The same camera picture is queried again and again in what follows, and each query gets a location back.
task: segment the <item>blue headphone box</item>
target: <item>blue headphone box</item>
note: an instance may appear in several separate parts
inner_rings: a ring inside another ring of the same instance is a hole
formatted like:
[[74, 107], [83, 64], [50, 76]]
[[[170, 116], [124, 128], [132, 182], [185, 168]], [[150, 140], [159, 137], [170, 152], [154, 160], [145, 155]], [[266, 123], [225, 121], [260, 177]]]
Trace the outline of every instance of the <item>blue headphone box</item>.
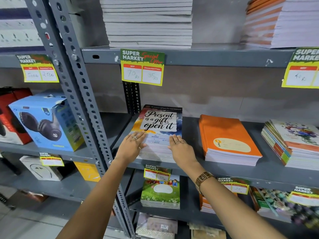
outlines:
[[9, 107], [40, 148], [75, 151], [84, 142], [63, 93], [28, 96]]

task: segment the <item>perforated metal upright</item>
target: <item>perforated metal upright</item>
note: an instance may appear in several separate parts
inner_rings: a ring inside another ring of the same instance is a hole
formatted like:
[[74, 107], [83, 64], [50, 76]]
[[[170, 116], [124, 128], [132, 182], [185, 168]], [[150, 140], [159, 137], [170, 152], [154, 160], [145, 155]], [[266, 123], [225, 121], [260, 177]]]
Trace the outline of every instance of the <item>perforated metal upright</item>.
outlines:
[[[98, 172], [103, 176], [113, 157], [66, 3], [64, 0], [25, 1]], [[125, 235], [135, 238], [121, 186], [113, 209]]]

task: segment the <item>left hand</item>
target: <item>left hand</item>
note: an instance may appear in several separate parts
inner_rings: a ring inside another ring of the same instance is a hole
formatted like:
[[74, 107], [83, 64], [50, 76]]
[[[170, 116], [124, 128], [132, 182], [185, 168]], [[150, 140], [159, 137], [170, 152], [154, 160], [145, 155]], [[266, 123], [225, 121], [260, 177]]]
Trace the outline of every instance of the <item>left hand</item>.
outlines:
[[140, 151], [146, 147], [146, 144], [142, 143], [145, 137], [144, 131], [127, 135], [119, 146], [115, 159], [121, 159], [127, 164], [133, 162]]

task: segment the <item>yellow box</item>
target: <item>yellow box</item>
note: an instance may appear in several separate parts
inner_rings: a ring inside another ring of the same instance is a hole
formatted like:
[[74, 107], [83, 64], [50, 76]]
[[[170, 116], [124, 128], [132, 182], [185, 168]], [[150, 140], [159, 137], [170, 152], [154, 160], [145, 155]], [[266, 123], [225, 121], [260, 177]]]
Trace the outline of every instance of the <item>yellow box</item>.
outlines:
[[94, 164], [84, 162], [74, 162], [74, 164], [78, 168], [84, 180], [98, 182], [101, 179]]

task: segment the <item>red box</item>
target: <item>red box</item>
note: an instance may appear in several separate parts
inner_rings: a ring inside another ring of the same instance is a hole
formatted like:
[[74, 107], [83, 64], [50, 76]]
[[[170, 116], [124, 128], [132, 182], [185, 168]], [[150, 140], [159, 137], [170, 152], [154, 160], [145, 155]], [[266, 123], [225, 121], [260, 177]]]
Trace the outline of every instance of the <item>red box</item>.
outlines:
[[26, 144], [32, 141], [32, 138], [8, 106], [12, 102], [27, 96], [32, 96], [29, 88], [0, 88], [0, 142]]

